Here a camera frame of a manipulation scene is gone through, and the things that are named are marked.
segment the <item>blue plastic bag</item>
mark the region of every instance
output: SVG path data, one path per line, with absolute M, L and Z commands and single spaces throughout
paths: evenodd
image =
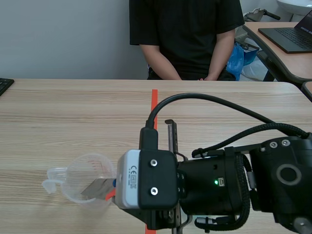
M 238 43 L 235 43 L 226 70 L 228 72 L 231 72 L 236 77 L 236 81 L 239 81 L 240 74 L 243 71 L 243 66 L 244 66 L 244 50 Z
M 236 81 L 239 81 L 243 67 L 254 61 L 257 52 L 258 50 L 244 52 L 243 48 L 238 43 L 235 43 L 226 70 L 236 77 Z

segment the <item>black t-shirt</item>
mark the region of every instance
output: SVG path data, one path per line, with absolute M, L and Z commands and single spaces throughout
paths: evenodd
M 159 45 L 180 76 L 207 76 L 216 35 L 243 24 L 239 0 L 130 0 L 130 44 Z

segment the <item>ce marking label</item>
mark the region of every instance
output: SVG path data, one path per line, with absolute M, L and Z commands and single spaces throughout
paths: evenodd
M 137 167 L 136 166 L 132 166 L 131 168 L 130 168 L 130 170 L 131 170 L 131 172 L 130 172 L 130 174 L 131 175 L 133 175 L 133 174 L 137 174 Z

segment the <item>cup handle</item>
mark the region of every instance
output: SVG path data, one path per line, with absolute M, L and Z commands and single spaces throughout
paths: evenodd
M 43 181 L 42 186 L 48 194 L 57 191 L 56 184 L 62 184 L 66 180 L 67 168 L 52 168 L 47 171 L 48 179 Z

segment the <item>measuring cup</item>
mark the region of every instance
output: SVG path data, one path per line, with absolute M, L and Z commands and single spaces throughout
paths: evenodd
M 51 194 L 57 191 L 59 184 L 63 195 L 75 203 L 89 209 L 104 209 L 111 200 L 88 198 L 81 193 L 99 178 L 116 178 L 116 172 L 110 160 L 100 154 L 86 154 L 75 159 L 67 168 L 53 168 L 47 171 L 48 179 L 42 186 Z

